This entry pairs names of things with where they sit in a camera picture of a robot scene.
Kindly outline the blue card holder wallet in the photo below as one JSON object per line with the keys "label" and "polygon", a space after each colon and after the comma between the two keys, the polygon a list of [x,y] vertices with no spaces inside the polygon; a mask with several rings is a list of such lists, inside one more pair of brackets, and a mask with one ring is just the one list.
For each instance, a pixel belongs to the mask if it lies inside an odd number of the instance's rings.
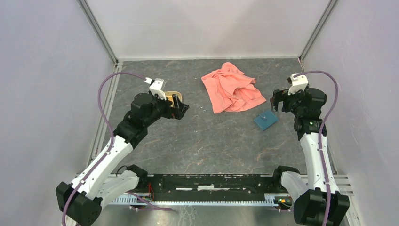
{"label": "blue card holder wallet", "polygon": [[277,116],[271,111],[267,110],[260,113],[255,119],[254,123],[260,128],[261,131],[265,131],[270,126],[278,121]]}

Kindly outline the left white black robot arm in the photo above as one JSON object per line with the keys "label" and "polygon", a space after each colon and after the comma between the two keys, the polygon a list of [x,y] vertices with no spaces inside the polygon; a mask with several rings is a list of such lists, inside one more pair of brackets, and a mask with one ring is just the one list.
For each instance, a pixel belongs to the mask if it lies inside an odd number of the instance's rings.
{"label": "left white black robot arm", "polygon": [[160,118],[180,120],[189,108],[176,94],[171,99],[161,99],[152,93],[137,94],[100,154],[70,183],[61,182],[57,186],[62,225],[66,225],[69,217],[80,226],[90,226],[118,196],[132,189],[144,191],[148,179],[131,170],[110,181],[106,179],[147,136],[149,126]]}

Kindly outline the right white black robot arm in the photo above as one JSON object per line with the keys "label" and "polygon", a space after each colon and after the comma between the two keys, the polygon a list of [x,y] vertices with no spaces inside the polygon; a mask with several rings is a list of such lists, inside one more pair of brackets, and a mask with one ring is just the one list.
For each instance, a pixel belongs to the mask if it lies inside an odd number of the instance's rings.
{"label": "right white black robot arm", "polygon": [[271,98],[274,110],[282,103],[283,112],[291,112],[294,130],[303,149],[307,181],[298,173],[286,171],[272,178],[277,192],[288,191],[296,223],[306,226],[338,226],[350,207],[349,197],[340,192],[327,153],[327,130],[320,118],[327,95],[315,88],[294,94],[288,89],[275,90]]}

